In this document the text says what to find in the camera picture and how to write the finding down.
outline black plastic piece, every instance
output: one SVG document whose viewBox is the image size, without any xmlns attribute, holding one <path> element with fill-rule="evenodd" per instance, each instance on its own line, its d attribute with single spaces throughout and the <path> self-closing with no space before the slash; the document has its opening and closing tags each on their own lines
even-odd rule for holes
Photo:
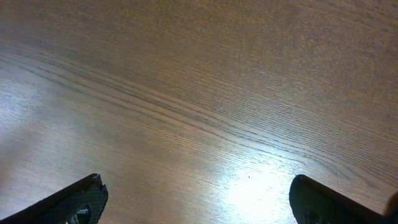
<svg viewBox="0 0 398 224">
<path fill-rule="evenodd" d="M 395 223 L 305 175 L 293 180 L 289 200 L 298 224 Z"/>
<path fill-rule="evenodd" d="M 99 174 L 91 174 L 34 205 L 7 217 L 8 223 L 98 223 L 108 201 L 108 190 Z"/>
</svg>

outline wooden table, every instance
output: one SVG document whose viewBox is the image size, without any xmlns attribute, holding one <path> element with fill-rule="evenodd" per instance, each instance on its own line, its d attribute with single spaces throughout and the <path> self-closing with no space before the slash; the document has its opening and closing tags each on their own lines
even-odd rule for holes
<svg viewBox="0 0 398 224">
<path fill-rule="evenodd" d="M 0 0 L 0 218 L 90 174 L 100 223 L 295 223 L 297 174 L 398 189 L 398 3 Z"/>
</svg>

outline wooden surface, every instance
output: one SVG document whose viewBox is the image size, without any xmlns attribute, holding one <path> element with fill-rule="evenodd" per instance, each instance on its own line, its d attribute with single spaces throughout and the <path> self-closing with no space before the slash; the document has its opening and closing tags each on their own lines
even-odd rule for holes
<svg viewBox="0 0 398 224">
<path fill-rule="evenodd" d="M 90 174 L 100 223 L 295 223 L 398 189 L 398 3 L 0 0 L 0 218 Z"/>
</svg>

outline wood grain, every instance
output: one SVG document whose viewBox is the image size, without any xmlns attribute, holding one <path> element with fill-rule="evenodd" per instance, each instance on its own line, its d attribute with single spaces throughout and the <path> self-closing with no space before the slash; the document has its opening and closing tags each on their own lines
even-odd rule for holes
<svg viewBox="0 0 398 224">
<path fill-rule="evenodd" d="M 398 189 L 398 4 L 0 0 L 0 218 L 97 172 L 100 223 L 295 223 Z"/>
</svg>

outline brown wood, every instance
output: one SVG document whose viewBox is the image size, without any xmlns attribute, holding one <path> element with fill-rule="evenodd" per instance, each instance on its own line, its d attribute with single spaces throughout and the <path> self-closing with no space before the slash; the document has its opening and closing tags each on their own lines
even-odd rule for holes
<svg viewBox="0 0 398 224">
<path fill-rule="evenodd" d="M 398 4 L 0 0 L 0 218 L 90 174 L 100 223 L 295 223 L 398 190 Z"/>
</svg>

